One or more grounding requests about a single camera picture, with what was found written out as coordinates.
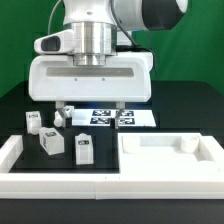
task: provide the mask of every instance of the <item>small white block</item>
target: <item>small white block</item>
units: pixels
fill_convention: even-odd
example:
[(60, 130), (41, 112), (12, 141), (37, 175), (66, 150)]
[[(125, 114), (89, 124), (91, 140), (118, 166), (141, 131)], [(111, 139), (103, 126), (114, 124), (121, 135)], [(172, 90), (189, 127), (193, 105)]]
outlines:
[(39, 131), (40, 144), (48, 155), (55, 155), (65, 152), (64, 138), (55, 128), (41, 128)]
[(28, 134), (38, 135), (41, 124), (41, 116), (39, 111), (26, 112), (26, 124)]
[(195, 153), (198, 151), (199, 137), (197, 135), (182, 136), (181, 137), (181, 150), (186, 153)]
[(75, 137), (76, 164), (93, 164), (93, 143), (90, 135), (80, 134)]

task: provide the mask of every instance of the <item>black table surface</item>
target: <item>black table surface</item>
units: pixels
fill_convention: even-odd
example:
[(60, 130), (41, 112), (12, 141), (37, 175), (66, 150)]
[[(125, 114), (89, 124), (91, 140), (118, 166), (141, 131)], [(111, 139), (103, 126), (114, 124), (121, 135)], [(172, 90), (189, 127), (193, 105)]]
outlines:
[[(114, 108), (111, 103), (73, 103), (76, 108)], [(117, 173), (120, 132), (200, 132), (224, 147), (224, 96), (203, 82), (153, 81), (147, 103), (127, 109), (151, 109), (155, 128), (73, 127), (65, 136), (65, 153), (49, 158), (38, 137), (27, 134), (25, 112), (40, 111), (43, 126), (52, 127), (55, 105), (34, 102), (27, 82), (0, 98), (0, 147), (11, 135), (23, 135), (24, 152), (11, 172)], [(94, 165), (76, 166), (74, 136), (93, 138)], [(222, 223), (224, 200), (0, 200), (0, 223)]]

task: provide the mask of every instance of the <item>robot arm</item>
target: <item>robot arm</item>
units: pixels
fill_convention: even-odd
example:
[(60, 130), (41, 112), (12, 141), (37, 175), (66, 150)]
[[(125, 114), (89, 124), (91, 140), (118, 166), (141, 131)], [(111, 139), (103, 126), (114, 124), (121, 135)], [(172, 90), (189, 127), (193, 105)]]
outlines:
[(35, 41), (41, 56), (30, 68), (32, 99), (55, 101), (59, 112), (66, 101), (115, 102), (120, 112), (125, 102), (148, 101), (153, 55), (117, 53), (117, 31), (171, 29), (186, 12), (188, 0), (63, 2), (65, 30)]

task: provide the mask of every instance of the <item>white plastic part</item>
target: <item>white plastic part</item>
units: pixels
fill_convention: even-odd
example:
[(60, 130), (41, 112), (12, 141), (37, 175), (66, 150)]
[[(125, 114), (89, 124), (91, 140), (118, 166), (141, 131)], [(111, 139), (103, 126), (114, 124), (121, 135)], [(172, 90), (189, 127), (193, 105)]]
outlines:
[[(43, 40), (48, 39), (50, 37), (58, 37), (60, 39), (60, 49), (59, 51), (43, 51), (41, 48), (41, 43)], [(49, 36), (42, 37), (37, 39), (34, 42), (34, 49), (38, 54), (66, 54), (71, 53), (75, 48), (74, 44), (74, 31), (73, 30), (65, 30), (59, 33), (55, 33)]]
[(94, 163), (92, 137), (80, 134), (75, 137), (76, 164), (88, 165)]
[(107, 57), (106, 64), (80, 68), (73, 66), (72, 56), (39, 56), (31, 64), (29, 94), (36, 101), (149, 100), (151, 53), (120, 53)]
[(22, 151), (22, 136), (12, 135), (0, 149), (0, 173), (8, 173)]
[(65, 152), (64, 138), (54, 128), (41, 128), (39, 132), (40, 145), (48, 155)]
[(101, 22), (114, 24), (109, 0), (63, 0), (64, 25), (77, 22)]
[(137, 153), (140, 150), (140, 137), (133, 136), (132, 138), (123, 137), (123, 150), (125, 153)]
[[(181, 152), (181, 136), (195, 135), (200, 137), (199, 150), (194, 154)], [(127, 154), (122, 149), (122, 137), (139, 136), (143, 144), (157, 146), (157, 150), (164, 150), (160, 154), (160, 169), (148, 170), (148, 175), (125, 173), (122, 167), (127, 165), (120, 157), (119, 174), (0, 174), (0, 198), (13, 199), (224, 199), (224, 151), (217, 141), (211, 137), (203, 137), (198, 133), (120, 133), (119, 157), (138, 159), (144, 155), (144, 150), (135, 154)], [(178, 146), (172, 152), (171, 146)], [(188, 167), (183, 172), (183, 166), (178, 165), (173, 172), (162, 169), (165, 160), (172, 163), (173, 156), (179, 156), (180, 163)]]
[[(74, 109), (75, 109), (74, 106), (66, 106), (64, 109), (65, 109), (65, 113), (67, 114), (67, 117), (71, 118), (72, 114), (74, 112)], [(54, 116), (55, 116), (54, 125), (58, 128), (62, 127), (63, 119), (62, 119), (61, 115), (59, 114), (59, 112), (56, 111)]]
[(198, 151), (199, 137), (196, 135), (183, 136), (181, 138), (181, 150), (186, 153), (195, 153)]
[(187, 11), (188, 0), (176, 0), (176, 1), (181, 12), (185, 13)]
[(26, 112), (27, 133), (38, 135), (42, 127), (42, 121), (39, 111)]
[(142, 0), (117, 0), (115, 10), (125, 30), (147, 30), (142, 18)]

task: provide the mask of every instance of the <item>green backdrop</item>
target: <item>green backdrop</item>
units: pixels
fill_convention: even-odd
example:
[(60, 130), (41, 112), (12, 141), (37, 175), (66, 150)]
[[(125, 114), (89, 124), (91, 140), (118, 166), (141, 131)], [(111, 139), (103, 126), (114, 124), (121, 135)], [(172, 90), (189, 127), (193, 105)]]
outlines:
[[(0, 1), (0, 96), (28, 79), (36, 56), (33, 42), (46, 35), (56, 2)], [(63, 15), (60, 7), (52, 32), (62, 29)], [(134, 37), (156, 55), (152, 79), (204, 81), (224, 95), (223, 0), (190, 0), (188, 13), (173, 30), (135, 32)]]

